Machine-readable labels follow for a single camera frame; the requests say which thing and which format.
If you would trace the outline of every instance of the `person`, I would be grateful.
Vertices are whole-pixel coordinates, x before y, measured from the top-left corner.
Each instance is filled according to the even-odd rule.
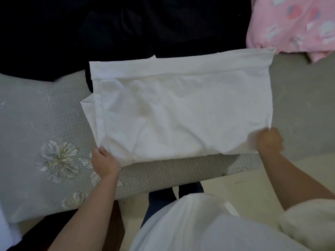
[[[283,233],[229,215],[218,197],[200,183],[151,192],[149,208],[131,250],[335,250],[335,195],[281,155],[276,128],[257,134],[257,150],[278,200],[285,210]],[[49,248],[101,250],[115,198],[119,164],[103,147],[93,150],[98,185]]]

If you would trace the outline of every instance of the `white t-shirt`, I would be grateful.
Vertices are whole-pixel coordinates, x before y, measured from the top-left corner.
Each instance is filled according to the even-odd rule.
[[[333,250],[335,200],[296,205],[284,213],[279,224],[283,232],[313,250]],[[317,243],[313,236],[318,236]],[[297,241],[266,225],[230,215],[220,198],[197,193],[184,196],[149,218],[130,250],[308,250]]]

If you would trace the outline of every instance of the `white shirt sleeve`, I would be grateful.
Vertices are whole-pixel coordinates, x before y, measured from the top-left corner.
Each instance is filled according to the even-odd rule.
[[[313,251],[335,250],[335,200],[315,199],[288,209],[281,231]]]

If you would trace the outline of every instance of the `person's forearm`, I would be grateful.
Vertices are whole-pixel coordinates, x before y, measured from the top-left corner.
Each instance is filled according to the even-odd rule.
[[[65,225],[49,251],[98,251],[103,247],[115,199],[117,176],[102,178]]]
[[[284,210],[312,199],[335,199],[331,191],[301,171],[279,152],[262,150],[259,155]]]

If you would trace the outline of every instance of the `floor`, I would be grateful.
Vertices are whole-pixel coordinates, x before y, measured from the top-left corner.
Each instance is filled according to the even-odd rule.
[[[335,193],[335,154],[293,162],[297,167]],[[276,219],[283,212],[263,166],[258,170],[202,181],[206,193],[230,201],[241,217],[277,228]],[[119,200],[126,230],[121,251],[130,249],[148,208],[148,194]]]

